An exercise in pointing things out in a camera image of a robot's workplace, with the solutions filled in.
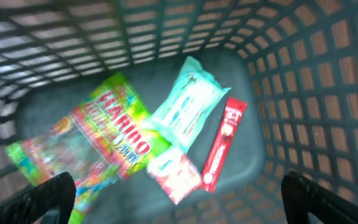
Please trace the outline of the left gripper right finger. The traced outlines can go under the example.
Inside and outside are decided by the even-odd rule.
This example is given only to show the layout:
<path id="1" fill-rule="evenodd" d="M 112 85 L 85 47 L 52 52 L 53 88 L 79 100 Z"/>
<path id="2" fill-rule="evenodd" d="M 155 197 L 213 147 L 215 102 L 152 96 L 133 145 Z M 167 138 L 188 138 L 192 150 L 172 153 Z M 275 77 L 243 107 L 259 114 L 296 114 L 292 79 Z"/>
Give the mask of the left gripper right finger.
<path id="1" fill-rule="evenodd" d="M 281 193 L 288 224 L 309 223 L 310 213 L 323 223 L 358 224 L 358 206 L 295 171 L 284 176 Z"/>

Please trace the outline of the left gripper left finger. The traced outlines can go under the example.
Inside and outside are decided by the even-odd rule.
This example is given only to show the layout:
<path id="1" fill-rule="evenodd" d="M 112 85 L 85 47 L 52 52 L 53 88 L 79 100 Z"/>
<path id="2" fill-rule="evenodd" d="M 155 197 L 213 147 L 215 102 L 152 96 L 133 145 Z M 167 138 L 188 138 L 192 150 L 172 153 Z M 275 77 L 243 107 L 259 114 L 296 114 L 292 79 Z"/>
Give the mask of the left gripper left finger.
<path id="1" fill-rule="evenodd" d="M 21 193 L 0 205 L 0 224 L 34 223 L 49 210 L 59 210 L 55 223 L 67 224 L 75 203 L 76 186 L 68 172 Z"/>

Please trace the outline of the Haribo gummy candy bag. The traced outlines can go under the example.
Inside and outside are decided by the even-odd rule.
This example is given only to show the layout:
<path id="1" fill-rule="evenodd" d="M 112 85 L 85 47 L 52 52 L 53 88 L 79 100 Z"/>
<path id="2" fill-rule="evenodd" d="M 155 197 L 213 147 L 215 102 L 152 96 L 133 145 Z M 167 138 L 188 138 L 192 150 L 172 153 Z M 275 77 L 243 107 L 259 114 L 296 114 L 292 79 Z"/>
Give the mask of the Haribo gummy candy bag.
<path id="1" fill-rule="evenodd" d="M 70 223 L 81 223 L 100 191 L 128 179 L 170 147 L 157 131 L 145 128 L 149 112 L 119 72 L 49 131 L 6 148 L 33 185 L 69 172 L 76 185 Z"/>

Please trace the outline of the red Nescafe stick sachet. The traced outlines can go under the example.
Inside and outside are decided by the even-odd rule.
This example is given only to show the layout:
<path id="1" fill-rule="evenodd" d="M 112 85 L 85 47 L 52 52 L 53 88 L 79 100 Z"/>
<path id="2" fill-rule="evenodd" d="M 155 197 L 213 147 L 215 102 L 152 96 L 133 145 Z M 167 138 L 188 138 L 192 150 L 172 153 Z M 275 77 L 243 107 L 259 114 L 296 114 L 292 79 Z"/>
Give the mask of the red Nescafe stick sachet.
<path id="1" fill-rule="evenodd" d="M 247 103 L 245 101 L 233 97 L 229 97 L 226 101 L 219 128 L 201 174 L 202 184 L 200 188 L 211 194 L 215 192 L 228 150 L 246 109 Z"/>

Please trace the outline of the small red white packet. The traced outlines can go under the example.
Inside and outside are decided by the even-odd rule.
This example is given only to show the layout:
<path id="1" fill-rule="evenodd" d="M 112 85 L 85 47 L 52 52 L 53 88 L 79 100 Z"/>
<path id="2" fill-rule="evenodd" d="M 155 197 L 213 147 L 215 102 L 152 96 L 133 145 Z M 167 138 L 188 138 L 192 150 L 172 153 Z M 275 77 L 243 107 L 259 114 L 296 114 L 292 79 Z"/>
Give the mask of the small red white packet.
<path id="1" fill-rule="evenodd" d="M 197 168 L 187 155 L 175 146 L 170 146 L 161 155 L 153 158 L 147 166 L 147 173 L 175 205 L 202 184 Z"/>

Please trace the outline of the mint green wipes packet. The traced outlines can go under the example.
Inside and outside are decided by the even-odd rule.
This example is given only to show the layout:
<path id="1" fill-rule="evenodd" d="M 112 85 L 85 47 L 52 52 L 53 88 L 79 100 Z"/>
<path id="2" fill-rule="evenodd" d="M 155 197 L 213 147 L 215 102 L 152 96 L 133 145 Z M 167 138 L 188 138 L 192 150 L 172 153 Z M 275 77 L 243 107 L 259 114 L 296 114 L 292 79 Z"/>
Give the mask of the mint green wipes packet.
<path id="1" fill-rule="evenodd" d="M 208 116 L 229 90 L 197 59 L 188 56 L 168 97 L 142 126 L 188 152 Z"/>

